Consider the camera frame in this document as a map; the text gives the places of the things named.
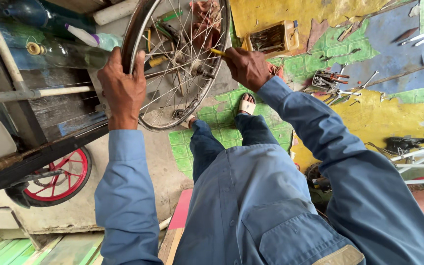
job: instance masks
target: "jeans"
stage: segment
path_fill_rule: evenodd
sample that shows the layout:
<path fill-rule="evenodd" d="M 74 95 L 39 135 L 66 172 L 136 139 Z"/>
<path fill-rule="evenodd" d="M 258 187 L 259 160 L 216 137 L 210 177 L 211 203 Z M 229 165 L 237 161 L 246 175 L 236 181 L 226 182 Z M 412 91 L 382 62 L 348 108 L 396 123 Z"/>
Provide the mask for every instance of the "jeans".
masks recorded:
<path fill-rule="evenodd" d="M 235 116 L 235 126 L 243 137 L 243 146 L 274 143 L 279 145 L 269 130 L 264 117 L 239 113 Z M 225 150 L 223 145 L 212 135 L 209 125 L 201 120 L 192 123 L 194 131 L 191 137 L 191 152 L 194 156 L 192 178 L 196 183 L 199 176 L 212 164 L 218 154 Z"/>

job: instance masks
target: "wrist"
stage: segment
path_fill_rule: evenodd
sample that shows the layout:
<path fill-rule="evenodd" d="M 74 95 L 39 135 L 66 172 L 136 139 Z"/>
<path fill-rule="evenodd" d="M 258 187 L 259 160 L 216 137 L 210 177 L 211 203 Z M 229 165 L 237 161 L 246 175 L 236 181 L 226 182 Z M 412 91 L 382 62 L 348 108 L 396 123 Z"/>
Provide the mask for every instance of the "wrist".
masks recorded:
<path fill-rule="evenodd" d="M 136 130 L 138 128 L 138 116 L 118 117 L 112 115 L 109 118 L 109 130 Z"/>
<path fill-rule="evenodd" d="M 250 90 L 257 93 L 258 90 L 260 90 L 260 88 L 262 86 L 264 86 L 264 84 L 266 84 L 267 81 L 269 81 L 271 78 L 273 78 L 274 75 L 269 74 L 268 76 L 266 76 L 264 79 L 262 79 L 260 82 L 257 82 L 256 84 L 254 84 L 252 87 L 250 87 Z"/>

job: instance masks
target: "bicycle wheel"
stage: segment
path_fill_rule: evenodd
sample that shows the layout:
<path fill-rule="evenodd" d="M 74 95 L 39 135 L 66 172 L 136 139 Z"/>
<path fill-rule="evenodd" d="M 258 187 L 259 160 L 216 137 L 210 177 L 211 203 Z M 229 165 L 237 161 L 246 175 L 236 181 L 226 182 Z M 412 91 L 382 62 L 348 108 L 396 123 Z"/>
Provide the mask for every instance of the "bicycle wheel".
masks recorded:
<path fill-rule="evenodd" d="M 45 168 L 50 171 L 63 169 L 64 173 L 29 181 L 23 196 L 34 207 L 58 205 L 79 193 L 91 175 L 91 155 L 85 147 L 81 147 Z"/>
<path fill-rule="evenodd" d="M 221 65 L 209 48 L 226 49 L 228 0 L 141 0 L 122 44 L 124 72 L 146 51 L 146 99 L 139 123 L 160 132 L 183 122 L 207 95 Z M 184 109 L 180 116 L 176 110 Z"/>

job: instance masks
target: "tool box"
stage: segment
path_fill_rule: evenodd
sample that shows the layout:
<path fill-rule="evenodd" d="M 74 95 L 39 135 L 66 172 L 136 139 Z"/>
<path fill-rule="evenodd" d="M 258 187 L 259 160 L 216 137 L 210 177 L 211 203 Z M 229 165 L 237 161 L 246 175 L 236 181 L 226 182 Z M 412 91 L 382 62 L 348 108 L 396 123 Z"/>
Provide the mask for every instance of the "tool box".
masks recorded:
<path fill-rule="evenodd" d="M 266 59 L 284 55 L 299 47 L 297 27 L 297 20 L 283 20 L 249 32 L 243 39 L 242 48 L 247 51 L 261 51 Z"/>

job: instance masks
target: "hand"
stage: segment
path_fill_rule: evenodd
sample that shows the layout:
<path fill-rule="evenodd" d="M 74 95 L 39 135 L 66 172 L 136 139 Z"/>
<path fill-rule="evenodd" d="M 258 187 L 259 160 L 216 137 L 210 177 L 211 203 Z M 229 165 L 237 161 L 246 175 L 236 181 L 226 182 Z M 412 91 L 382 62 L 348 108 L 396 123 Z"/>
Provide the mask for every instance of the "hand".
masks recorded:
<path fill-rule="evenodd" d="M 140 50 L 135 58 L 133 74 L 124 74 L 121 63 L 121 49 L 115 47 L 103 69 L 97 72 L 112 116 L 109 130 L 138 127 L 138 113 L 146 93 L 146 79 L 143 73 L 145 52 Z"/>
<path fill-rule="evenodd" d="M 232 78 L 253 92 L 273 77 L 269 73 L 264 54 L 259 51 L 246 51 L 242 48 L 228 48 L 222 57 L 232 73 Z"/>

